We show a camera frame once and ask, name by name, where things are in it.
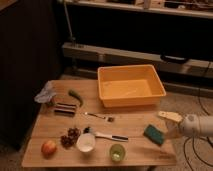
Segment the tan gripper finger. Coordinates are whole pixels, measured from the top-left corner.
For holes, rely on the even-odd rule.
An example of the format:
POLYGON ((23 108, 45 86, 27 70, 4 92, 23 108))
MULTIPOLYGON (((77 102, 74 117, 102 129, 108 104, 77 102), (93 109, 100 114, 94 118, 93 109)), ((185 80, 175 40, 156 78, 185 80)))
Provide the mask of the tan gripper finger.
POLYGON ((160 111, 158 113, 158 116, 176 123, 179 123, 182 121, 183 117, 175 112, 165 112, 165 111, 160 111))
POLYGON ((180 137, 181 137, 181 133, 177 129, 169 130, 168 132, 166 132, 164 134, 164 138, 166 140, 177 139, 177 138, 180 138, 180 137))

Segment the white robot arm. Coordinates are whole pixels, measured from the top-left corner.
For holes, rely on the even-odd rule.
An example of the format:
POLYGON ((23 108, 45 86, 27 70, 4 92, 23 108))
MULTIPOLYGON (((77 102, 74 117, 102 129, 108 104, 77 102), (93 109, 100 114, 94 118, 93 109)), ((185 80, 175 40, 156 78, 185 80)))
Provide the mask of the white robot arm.
POLYGON ((165 139, 175 139, 182 136, 190 138, 213 137, 213 116, 187 114, 183 117, 179 113, 165 111, 159 111, 158 116, 175 123, 175 126, 164 134, 165 139))

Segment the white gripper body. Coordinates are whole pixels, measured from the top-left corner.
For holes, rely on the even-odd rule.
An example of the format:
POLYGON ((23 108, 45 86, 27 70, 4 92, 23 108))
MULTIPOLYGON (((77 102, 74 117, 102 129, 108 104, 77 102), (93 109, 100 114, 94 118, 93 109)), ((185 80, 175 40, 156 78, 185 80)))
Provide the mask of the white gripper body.
POLYGON ((179 131, 182 135, 187 137, 194 136, 194 116, 187 115, 179 124, 179 131))

